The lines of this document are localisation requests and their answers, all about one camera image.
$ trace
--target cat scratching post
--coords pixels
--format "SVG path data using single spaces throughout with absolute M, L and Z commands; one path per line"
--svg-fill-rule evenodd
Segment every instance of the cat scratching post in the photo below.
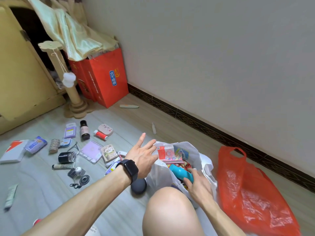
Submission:
M 63 74 L 65 71 L 69 71 L 60 52 L 60 50 L 63 49 L 61 43 L 58 41 L 45 41 L 43 43 L 39 43 L 38 46 L 42 51 L 47 52 L 59 78 L 63 80 Z M 84 118 L 87 113 L 94 111 L 93 102 L 91 100 L 82 99 L 79 96 L 75 85 L 70 88 L 65 87 L 65 90 L 67 91 L 71 100 L 71 103 L 65 105 L 64 116 L 66 118 L 74 117 L 76 119 L 80 119 Z

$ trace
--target black smartwatch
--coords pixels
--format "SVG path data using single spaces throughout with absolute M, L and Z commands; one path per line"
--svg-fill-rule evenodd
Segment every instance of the black smartwatch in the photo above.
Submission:
M 120 163 L 117 164 L 116 168 L 119 165 L 123 165 L 128 174 L 131 177 L 131 182 L 135 182 L 135 180 L 138 178 L 138 172 L 139 169 L 136 166 L 135 162 L 133 160 L 124 159 Z

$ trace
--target black ball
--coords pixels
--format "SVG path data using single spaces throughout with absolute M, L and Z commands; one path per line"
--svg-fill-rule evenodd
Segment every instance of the black ball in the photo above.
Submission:
M 136 179 L 131 184 L 131 191 L 135 194 L 143 194 L 147 189 L 147 182 L 145 179 Z

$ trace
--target blue bottle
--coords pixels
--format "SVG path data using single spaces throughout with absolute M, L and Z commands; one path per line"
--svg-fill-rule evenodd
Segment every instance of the blue bottle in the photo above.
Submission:
M 174 173 L 174 175 L 183 180 L 184 178 L 187 178 L 190 180 L 191 183 L 194 182 L 194 178 L 192 177 L 192 174 L 188 172 L 187 170 L 184 170 L 183 168 L 177 167 L 174 164 L 171 164 L 169 169 Z

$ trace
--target white wall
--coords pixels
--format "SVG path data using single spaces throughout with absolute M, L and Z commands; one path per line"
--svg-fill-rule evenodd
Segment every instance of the white wall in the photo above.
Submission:
M 315 0 L 83 0 L 128 81 L 315 175 Z

